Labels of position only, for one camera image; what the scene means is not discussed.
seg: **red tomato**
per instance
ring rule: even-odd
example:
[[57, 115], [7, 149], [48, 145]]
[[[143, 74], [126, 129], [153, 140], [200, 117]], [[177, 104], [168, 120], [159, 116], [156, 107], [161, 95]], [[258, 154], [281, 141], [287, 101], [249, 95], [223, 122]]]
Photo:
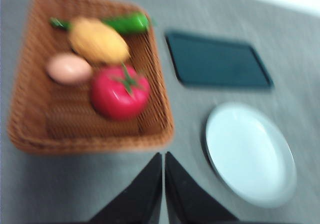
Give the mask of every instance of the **red tomato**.
[[98, 73], [92, 83], [91, 102], [102, 115], [125, 120], [146, 107], [149, 93], [148, 80], [123, 64], [106, 67]]

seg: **white plate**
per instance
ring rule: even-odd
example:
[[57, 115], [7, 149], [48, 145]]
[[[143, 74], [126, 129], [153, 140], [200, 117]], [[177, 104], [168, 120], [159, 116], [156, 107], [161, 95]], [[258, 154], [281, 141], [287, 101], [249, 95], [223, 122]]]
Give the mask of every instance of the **white plate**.
[[206, 123], [212, 166], [241, 198], [264, 208], [283, 205], [297, 185], [286, 139], [261, 112], [240, 103], [215, 108]]

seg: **green chili pepper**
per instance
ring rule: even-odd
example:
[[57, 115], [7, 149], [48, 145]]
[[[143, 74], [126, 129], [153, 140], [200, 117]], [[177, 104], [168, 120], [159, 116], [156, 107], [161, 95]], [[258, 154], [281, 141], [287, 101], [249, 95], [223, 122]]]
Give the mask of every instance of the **green chili pepper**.
[[[140, 12], [118, 16], [112, 19], [104, 18], [101, 21], [114, 28], [120, 34], [144, 33], [149, 29], [148, 18], [145, 14]], [[66, 20], [51, 17], [50, 23], [55, 28], [62, 28], [65, 30], [71, 29], [71, 23]]]

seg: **brown wicker basket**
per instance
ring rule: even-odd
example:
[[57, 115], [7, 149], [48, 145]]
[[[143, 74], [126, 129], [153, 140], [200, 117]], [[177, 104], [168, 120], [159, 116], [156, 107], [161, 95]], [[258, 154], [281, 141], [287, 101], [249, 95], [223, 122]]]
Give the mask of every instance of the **brown wicker basket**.
[[[123, 36], [131, 54], [127, 63], [142, 72], [151, 86], [148, 106], [137, 118], [108, 120], [92, 108], [89, 84], [62, 86], [45, 72], [51, 56], [71, 51], [67, 32], [52, 28], [50, 17], [108, 18], [133, 11], [146, 13], [117, 0], [33, 0], [8, 122], [17, 148], [37, 154], [70, 154], [146, 150], [169, 141], [174, 124], [152, 27], [144, 34]], [[101, 68], [98, 63], [90, 64], [95, 72]]]

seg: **table surface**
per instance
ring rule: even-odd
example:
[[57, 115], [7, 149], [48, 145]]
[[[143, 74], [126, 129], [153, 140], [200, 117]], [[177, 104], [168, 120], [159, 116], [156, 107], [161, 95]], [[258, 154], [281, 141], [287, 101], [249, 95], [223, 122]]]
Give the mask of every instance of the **table surface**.
[[[128, 0], [156, 19], [155, 34], [175, 136], [171, 151], [210, 195], [241, 220], [320, 221], [320, 19], [255, 0]], [[5, 131], [29, 0], [1, 0], [1, 221], [85, 221], [122, 191], [154, 152], [36, 156], [17, 150]], [[253, 44], [272, 91], [186, 88], [175, 76], [164, 32], [170, 28]], [[201, 133], [213, 107], [237, 101], [265, 113], [291, 148], [298, 184], [279, 208], [253, 206], [215, 176]], [[169, 223], [165, 196], [161, 224]]]

